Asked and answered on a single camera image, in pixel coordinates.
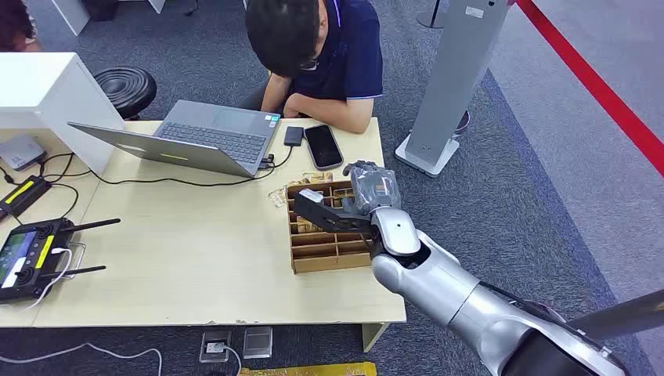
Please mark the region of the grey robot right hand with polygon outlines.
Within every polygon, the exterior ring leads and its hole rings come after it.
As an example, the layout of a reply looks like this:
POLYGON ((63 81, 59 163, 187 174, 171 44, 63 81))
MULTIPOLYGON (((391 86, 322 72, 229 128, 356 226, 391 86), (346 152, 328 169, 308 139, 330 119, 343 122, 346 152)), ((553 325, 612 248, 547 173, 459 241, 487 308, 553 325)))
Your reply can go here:
POLYGON ((369 215, 380 207, 401 208, 402 200, 395 172, 373 161, 358 160, 347 164, 343 175, 350 178, 352 199, 342 201, 343 209, 357 215, 369 215))

